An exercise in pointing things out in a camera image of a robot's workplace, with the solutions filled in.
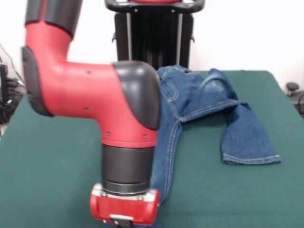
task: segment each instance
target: jeans hem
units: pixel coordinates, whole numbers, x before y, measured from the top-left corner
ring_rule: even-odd
[[[223,161],[231,164],[238,163],[238,164],[246,164],[246,165],[260,165],[260,164],[281,162],[282,160],[280,155],[273,155],[265,158],[256,158],[256,159],[241,159],[228,154],[223,154]]]

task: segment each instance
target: jeans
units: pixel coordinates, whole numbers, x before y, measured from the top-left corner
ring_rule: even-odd
[[[174,155],[182,132],[182,123],[225,111],[228,127],[221,151],[228,164],[265,164],[280,162],[265,129],[249,105],[239,101],[232,85],[219,70],[207,78],[181,66],[158,70],[161,81],[161,124],[154,150],[151,187],[160,191],[161,203],[169,194]],[[161,224],[155,221],[154,228]]]

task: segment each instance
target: black knob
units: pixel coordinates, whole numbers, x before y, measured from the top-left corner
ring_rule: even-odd
[[[299,85],[297,83],[294,83],[294,82],[287,83],[286,87],[291,92],[294,92],[295,90],[299,89]]]

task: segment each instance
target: cable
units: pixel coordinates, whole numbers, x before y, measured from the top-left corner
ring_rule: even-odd
[[[298,106],[299,106],[299,113],[300,114],[304,114],[304,110],[302,111],[302,106],[301,106],[301,100],[302,100],[302,98],[304,97],[304,93],[299,97],[299,99],[298,99]]]
[[[12,67],[13,67],[13,69],[14,69],[16,75],[18,76],[18,78],[21,80],[21,82],[22,82],[23,84],[25,84],[24,81],[23,81],[23,79],[22,79],[22,77],[20,76],[20,74],[19,74],[19,73],[17,72],[17,70],[15,69],[13,59],[12,59],[11,56],[5,51],[5,49],[3,48],[3,46],[1,45],[1,43],[0,43],[0,48],[1,48],[1,49],[3,50],[3,52],[9,57],[10,62],[11,62],[11,65],[12,65]]]

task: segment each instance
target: table surface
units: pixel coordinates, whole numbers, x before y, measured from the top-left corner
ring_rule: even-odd
[[[224,73],[283,162],[223,163],[224,114],[184,124],[160,222],[164,228],[304,226],[303,119],[270,73]],[[0,227],[101,227],[89,210],[90,191],[101,178],[100,147],[93,120],[39,116],[25,97],[0,142]]]

